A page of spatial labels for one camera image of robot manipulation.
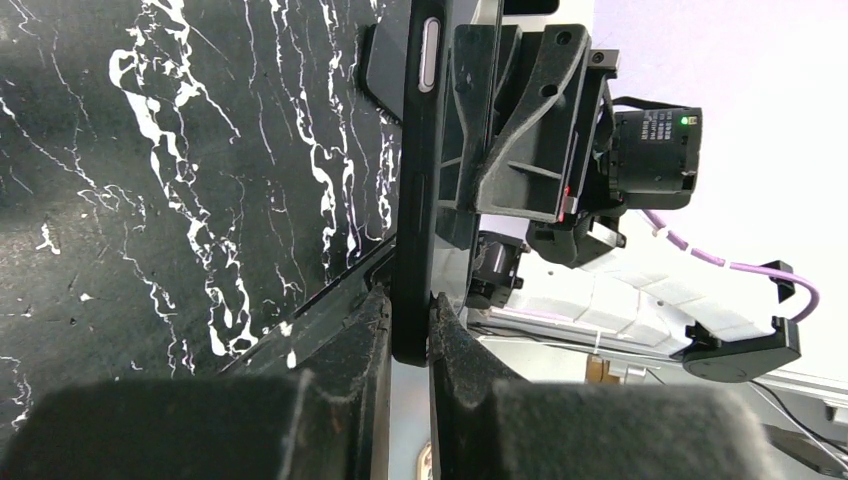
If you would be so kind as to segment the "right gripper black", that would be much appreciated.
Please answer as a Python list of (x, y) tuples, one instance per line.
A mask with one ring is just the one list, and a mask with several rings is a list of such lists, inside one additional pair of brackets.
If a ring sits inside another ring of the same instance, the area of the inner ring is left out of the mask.
[(453, 30), (437, 250), (469, 249), (477, 212), (511, 216), (533, 220), (526, 240), (542, 259), (578, 268), (626, 243), (624, 201), (610, 197), (598, 166), (615, 130), (608, 82), (620, 51), (589, 51), (581, 24), (502, 32), (501, 41), (495, 25)]

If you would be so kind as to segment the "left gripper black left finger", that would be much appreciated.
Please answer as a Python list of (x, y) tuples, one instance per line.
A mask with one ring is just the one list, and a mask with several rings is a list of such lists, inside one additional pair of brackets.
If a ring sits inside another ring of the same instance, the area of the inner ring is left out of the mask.
[(344, 330), (281, 374), (134, 380), (47, 396), (5, 479), (384, 479), (391, 304), (373, 290)]

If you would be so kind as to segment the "black phone case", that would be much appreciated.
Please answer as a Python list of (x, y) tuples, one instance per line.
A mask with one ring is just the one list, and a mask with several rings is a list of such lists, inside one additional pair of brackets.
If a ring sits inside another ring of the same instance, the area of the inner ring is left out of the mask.
[(404, 364), (427, 362), (432, 300), (461, 312), (470, 289), (479, 215), (469, 249), (437, 250), (447, 58), (456, 26), (501, 28), (502, 10), (499, 1), (415, 1), (406, 25), (381, 21), (365, 36), (361, 87), (402, 128), (391, 302), (392, 354)]

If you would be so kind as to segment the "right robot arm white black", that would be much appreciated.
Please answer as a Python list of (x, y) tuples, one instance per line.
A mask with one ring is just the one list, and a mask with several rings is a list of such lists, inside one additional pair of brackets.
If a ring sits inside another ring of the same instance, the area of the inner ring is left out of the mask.
[(464, 24), (445, 42), (445, 117), (428, 277), (456, 309), (516, 307), (519, 270), (558, 274), (561, 317), (653, 350), (690, 374), (743, 383), (801, 355), (799, 321), (740, 313), (701, 263), (766, 276), (779, 301), (801, 279), (695, 248), (658, 217), (695, 191), (703, 116), (614, 98), (614, 50), (585, 27)]

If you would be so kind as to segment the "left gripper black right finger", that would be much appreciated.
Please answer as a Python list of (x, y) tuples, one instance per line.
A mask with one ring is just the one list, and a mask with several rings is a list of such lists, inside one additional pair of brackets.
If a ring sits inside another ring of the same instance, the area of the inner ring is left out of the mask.
[(756, 416), (694, 385), (533, 383), (429, 310), (438, 479), (777, 479)]

